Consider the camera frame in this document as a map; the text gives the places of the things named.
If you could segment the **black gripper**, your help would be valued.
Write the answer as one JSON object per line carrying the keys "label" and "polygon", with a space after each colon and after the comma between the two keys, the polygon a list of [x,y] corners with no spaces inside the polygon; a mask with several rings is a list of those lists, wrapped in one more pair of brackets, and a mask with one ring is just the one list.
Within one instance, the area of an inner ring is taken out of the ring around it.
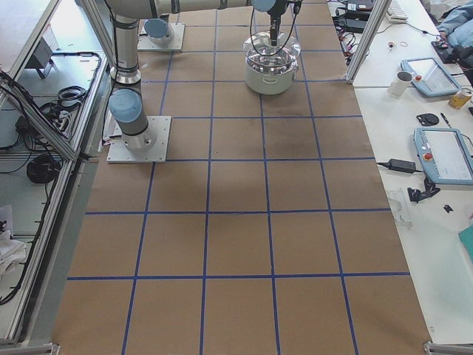
{"label": "black gripper", "polygon": [[289,2],[287,0],[275,0],[267,14],[270,15],[270,45],[277,46],[280,27],[280,16],[284,15]]}

